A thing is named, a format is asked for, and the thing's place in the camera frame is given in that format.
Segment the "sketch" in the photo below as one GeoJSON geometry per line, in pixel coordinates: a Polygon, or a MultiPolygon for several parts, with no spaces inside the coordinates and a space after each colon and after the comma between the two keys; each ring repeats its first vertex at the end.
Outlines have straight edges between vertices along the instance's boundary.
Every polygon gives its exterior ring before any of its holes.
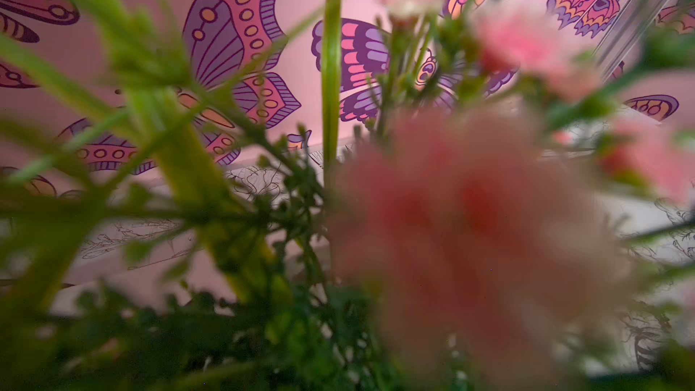
{"type": "MultiPolygon", "coordinates": [[[[347,145],[341,145],[338,147],[338,154],[336,155],[336,159],[338,161],[344,161],[346,154],[349,154],[352,152],[352,149],[354,147],[353,143],[349,143],[347,145]]],[[[319,168],[323,169],[323,151],[314,151],[309,153],[308,155],[314,163],[318,165],[319,168]]]]}

